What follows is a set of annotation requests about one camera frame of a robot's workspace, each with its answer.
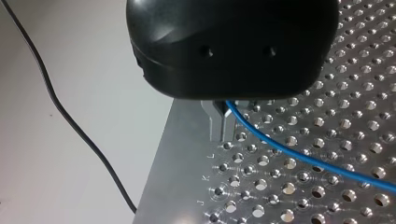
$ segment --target metal surface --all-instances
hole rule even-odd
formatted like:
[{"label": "metal surface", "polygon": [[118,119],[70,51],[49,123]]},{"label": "metal surface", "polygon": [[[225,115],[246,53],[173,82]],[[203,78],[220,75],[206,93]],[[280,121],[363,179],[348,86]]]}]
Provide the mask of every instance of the metal surface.
[{"label": "metal surface", "polygon": [[[394,1],[342,1],[315,85],[241,112],[289,147],[395,183],[395,28]],[[134,223],[396,223],[395,195],[289,158],[240,124],[232,142],[210,143],[208,127],[199,102],[174,102]]]}]

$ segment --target black plastic housing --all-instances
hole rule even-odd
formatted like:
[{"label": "black plastic housing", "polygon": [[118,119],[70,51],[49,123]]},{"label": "black plastic housing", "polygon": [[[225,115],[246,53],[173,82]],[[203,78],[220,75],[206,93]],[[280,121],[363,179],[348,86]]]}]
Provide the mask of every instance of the black plastic housing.
[{"label": "black plastic housing", "polygon": [[196,100],[286,98],[318,78],[337,0],[128,0],[139,66],[156,90]]}]

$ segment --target white background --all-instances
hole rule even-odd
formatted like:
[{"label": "white background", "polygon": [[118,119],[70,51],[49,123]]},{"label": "white background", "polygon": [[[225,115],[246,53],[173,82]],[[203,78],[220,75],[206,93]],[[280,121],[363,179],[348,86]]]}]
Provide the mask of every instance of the white background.
[{"label": "white background", "polygon": [[[8,0],[64,107],[103,150],[134,203],[172,99],[135,63],[125,0]],[[0,223],[132,223],[106,168],[53,106],[0,8]]]}]

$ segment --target perforated aluminum plate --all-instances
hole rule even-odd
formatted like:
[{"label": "perforated aluminum plate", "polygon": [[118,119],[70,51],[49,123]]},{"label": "perforated aluminum plate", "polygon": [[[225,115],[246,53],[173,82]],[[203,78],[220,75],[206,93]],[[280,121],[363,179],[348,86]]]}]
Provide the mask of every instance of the perforated aluminum plate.
[{"label": "perforated aluminum plate", "polygon": [[[338,28],[312,88],[241,112],[295,150],[396,183],[396,4],[340,1]],[[134,223],[396,223],[389,192],[289,158],[240,124],[232,142],[208,135],[199,103],[175,101]]]},{"label": "perforated aluminum plate", "polygon": [[[315,85],[241,112],[295,150],[396,183],[395,43],[394,1],[341,1],[338,34]],[[205,223],[396,223],[391,193],[289,158],[240,124],[216,155],[218,181],[209,190],[216,203]]]}]

